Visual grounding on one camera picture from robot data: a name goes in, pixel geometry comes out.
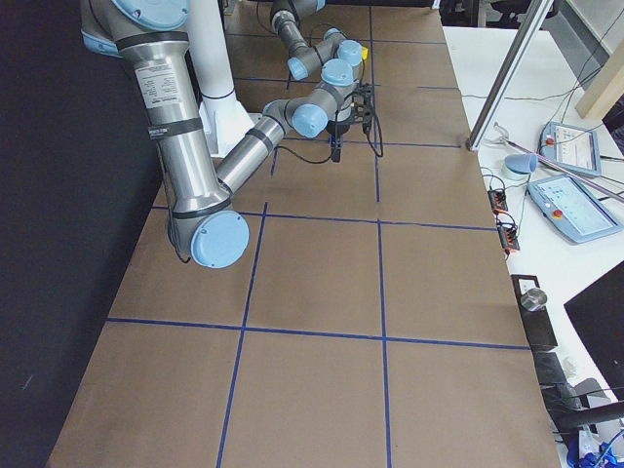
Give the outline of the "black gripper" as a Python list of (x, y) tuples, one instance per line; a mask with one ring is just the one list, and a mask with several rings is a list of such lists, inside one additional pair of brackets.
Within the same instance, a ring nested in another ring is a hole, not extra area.
[(341, 161), (342, 138), (349, 132), (351, 124), (350, 119), (345, 119), (339, 122), (329, 121), (326, 125), (326, 132), (330, 135), (330, 141), (341, 141), (339, 147), (331, 147), (331, 160), (333, 162)]

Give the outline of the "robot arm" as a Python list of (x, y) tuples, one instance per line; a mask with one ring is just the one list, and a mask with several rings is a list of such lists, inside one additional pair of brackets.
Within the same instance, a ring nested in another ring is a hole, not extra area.
[(331, 27), (323, 40), (311, 44), (300, 31), (302, 20), (326, 6), (322, 0), (278, 0), (272, 3), (270, 25), (288, 51), (287, 66), (295, 81), (308, 78), (331, 59), (344, 59), (358, 66), (365, 58), (365, 47), (349, 39), (340, 29)]
[(182, 260), (218, 269), (244, 253), (250, 230), (231, 199), (290, 132), (316, 137), (348, 121), (363, 47), (335, 28), (309, 45), (298, 24), (320, 1), (276, 1), (272, 30), (306, 97), (277, 99), (251, 116), (236, 97), (215, 1), (85, 1), (82, 35), (94, 53), (134, 69), (156, 143), (168, 202), (168, 235)]

